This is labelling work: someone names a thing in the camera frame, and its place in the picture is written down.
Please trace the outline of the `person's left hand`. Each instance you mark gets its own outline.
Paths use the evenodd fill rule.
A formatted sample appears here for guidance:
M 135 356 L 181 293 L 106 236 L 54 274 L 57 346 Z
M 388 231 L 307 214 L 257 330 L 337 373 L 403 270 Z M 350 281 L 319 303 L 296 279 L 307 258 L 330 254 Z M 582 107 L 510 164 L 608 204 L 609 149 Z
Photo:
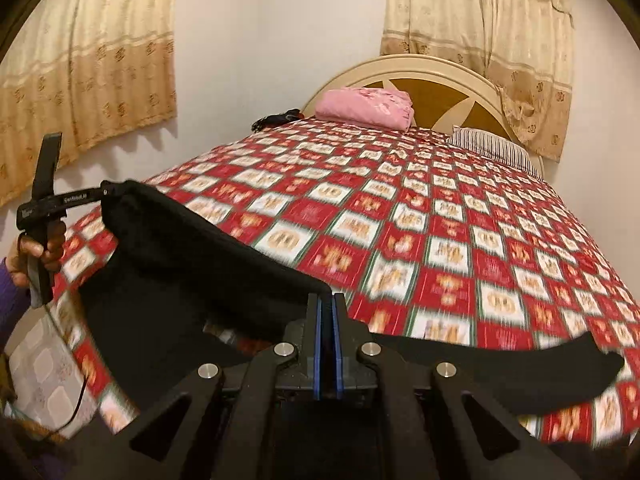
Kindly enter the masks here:
M 12 243 L 6 255 L 6 270 L 13 284 L 19 288 L 28 286 L 27 260 L 35 258 L 51 273 L 61 270 L 61 259 L 64 252 L 66 224 L 56 220 L 48 225 L 48 241 L 42 246 L 28 235 L 20 235 Z

